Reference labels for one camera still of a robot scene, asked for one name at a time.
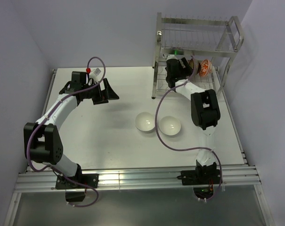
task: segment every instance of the metal wire rack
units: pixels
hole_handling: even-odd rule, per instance
[[[194,56],[203,60],[204,56],[212,57],[214,65],[217,57],[227,57],[229,60],[225,66],[222,82],[217,94],[221,93],[225,86],[228,71],[243,44],[243,29],[236,16],[227,18],[189,18],[187,17],[163,17],[157,14],[155,52],[153,60],[154,83],[152,98],[157,91],[165,91],[167,83],[164,83],[166,73],[161,70],[164,58],[168,54]],[[214,82],[210,77],[195,77],[194,83],[205,89],[213,88]]]
[[[166,92],[170,89],[165,80],[167,75],[165,67],[166,63],[164,61],[159,61],[156,89],[157,92]],[[206,77],[200,77],[197,74],[196,76],[192,77],[190,81],[200,88],[216,90],[212,73],[208,74]]]
[[[208,22],[211,20],[210,17],[201,19],[197,17],[195,24],[184,23],[187,20],[188,17],[186,19],[165,18],[161,30],[161,48],[234,52],[229,36],[226,36],[222,45],[218,46],[225,31],[225,25],[221,22],[228,21],[227,18],[224,20],[221,17],[218,20],[213,18],[212,22],[216,22],[217,25],[211,25]]]

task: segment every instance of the white bowl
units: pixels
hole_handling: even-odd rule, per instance
[[[155,128],[155,116],[149,112],[142,112],[136,116],[135,126],[143,132],[150,132]]]
[[[181,123],[175,117],[165,116],[159,122],[159,129],[165,135],[174,136],[180,132]]]

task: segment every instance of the white robotic arm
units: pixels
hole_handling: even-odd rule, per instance
[[[176,82],[175,85],[178,86],[178,85],[184,84],[185,82],[187,82],[187,80],[179,80]],[[187,82],[184,86],[176,88],[177,93],[182,94],[190,101],[191,101],[192,94],[203,93],[205,91],[206,91],[205,89],[200,88],[191,82]],[[198,128],[199,128],[200,133],[202,134],[200,137],[200,146],[208,147],[214,150],[215,148],[214,147],[214,132],[215,132],[216,127],[209,126],[205,130],[203,130],[201,127],[198,127]],[[215,163],[214,154],[204,149],[199,150],[196,160],[201,166],[210,166]]]
[[[45,118],[47,121],[36,132],[33,141],[31,142],[30,157],[31,160],[37,163],[54,166],[63,175],[73,180],[78,181],[80,178],[81,167],[79,164],[72,162],[67,156],[63,154],[63,145],[59,137],[59,129],[68,117],[68,115],[80,104],[84,99],[92,99],[94,105],[108,103],[108,100],[119,99],[116,93],[110,87],[107,79],[103,79],[105,86],[101,90],[100,86],[89,89],[93,84],[97,83],[97,76],[100,70],[97,68],[89,74],[87,80],[86,72],[72,72],[72,80],[66,83],[63,89],[59,92],[56,102],[50,109],[38,119],[35,123],[27,123],[24,126],[24,146],[25,156],[26,147],[29,137],[32,132],[41,124]],[[64,99],[70,93],[77,91],[77,94]]]

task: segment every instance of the metal frame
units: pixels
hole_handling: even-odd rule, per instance
[[[232,24],[235,24],[236,31],[238,33],[238,41],[235,40],[235,35],[233,31],[231,30]],[[171,29],[171,25],[178,24],[180,26],[179,29]],[[183,26],[186,25],[196,25],[199,30],[186,30],[185,28],[182,29]],[[222,36],[220,37],[220,41],[216,42],[215,38],[215,32],[207,30],[208,27],[213,27],[220,29],[221,27],[225,27],[224,32]],[[171,36],[171,31],[175,33],[173,40]],[[164,43],[164,32],[169,33],[169,45],[167,45],[167,41],[165,40]],[[180,35],[180,41],[176,40],[176,32]],[[192,33],[202,34],[202,37],[197,39],[196,45],[192,44],[192,41],[187,38],[187,33],[191,34],[192,40],[193,35]],[[210,35],[212,35],[214,39],[214,48],[211,48],[212,44],[210,43]],[[222,20],[221,18],[219,20],[216,20],[215,18],[213,20],[210,19],[183,19],[183,18],[162,18],[161,13],[157,13],[157,22],[156,22],[156,32],[155,32],[155,50],[154,50],[154,59],[153,59],[153,68],[154,68],[154,81],[153,81],[153,91],[152,91],[152,99],[155,99],[156,97],[156,90],[157,90],[157,79],[158,79],[158,65],[159,65],[159,59],[161,54],[175,54],[175,55],[184,55],[184,56],[210,56],[212,57],[212,63],[216,61],[216,57],[229,57],[229,60],[226,64],[221,86],[219,90],[217,91],[217,95],[219,95],[222,90],[224,89],[224,86],[226,84],[227,76],[229,69],[231,67],[232,62],[234,61],[238,51],[240,50],[242,44],[244,41],[244,32],[241,27],[241,24],[238,20],[237,16],[232,16],[229,20]],[[224,50],[222,47],[226,43],[226,50]]]
[[[271,210],[269,208],[267,199],[264,195],[262,185],[254,185],[254,189],[255,189],[255,192],[257,195],[257,199],[258,199],[259,204],[260,204],[261,211],[263,213],[263,217],[264,217],[266,226],[275,226],[275,222],[274,222],[274,219],[272,217],[272,213],[271,213]]]
[[[99,174],[99,191],[138,190],[158,188],[182,188],[177,179],[182,170],[194,170],[194,167],[152,168],[152,169],[116,169],[116,170],[83,170],[83,174]],[[260,185],[256,167],[248,165],[223,166],[223,185]],[[65,192],[56,190],[57,177],[52,171],[27,172],[20,174],[14,189],[15,193]],[[68,189],[68,191],[84,191],[84,189]]]
[[[4,226],[13,226],[16,212],[19,207],[20,199],[21,199],[22,193],[13,193],[12,198],[10,201],[10,205],[6,214],[6,218],[4,221]]]

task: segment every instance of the robotic arm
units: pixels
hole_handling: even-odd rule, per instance
[[[89,74],[87,81],[86,72],[72,72],[71,81],[67,82],[63,89],[59,92],[57,101],[46,112],[44,116],[34,123],[27,123],[24,126],[24,146],[25,156],[26,147],[29,137],[35,128],[49,115],[49,112],[55,108],[58,102],[61,105],[54,111],[48,120],[40,127],[34,136],[30,147],[31,160],[37,163],[54,166],[66,177],[73,181],[81,182],[82,173],[79,164],[72,162],[67,156],[63,154],[63,145],[59,136],[59,129],[68,117],[68,115],[83,101],[84,99],[92,99],[94,105],[108,103],[109,100],[119,99],[118,95],[112,90],[107,79],[103,80],[105,89],[101,90],[100,86],[84,91],[62,101],[62,98],[70,93],[84,90],[97,83],[97,76],[100,70],[97,68]]]
[[[213,89],[205,90],[188,81],[191,75],[196,76],[201,70],[201,65],[191,60],[189,63],[185,58],[177,59],[174,55],[168,55],[166,59],[166,81],[170,88],[175,88],[175,92],[182,94],[191,103],[191,118],[193,123],[203,134],[200,146],[214,149],[214,138],[218,120],[220,119],[220,109],[216,93]],[[183,185],[204,185],[219,183],[220,171],[217,170],[215,156],[208,150],[200,149],[196,157],[195,170],[181,172],[178,179]]]

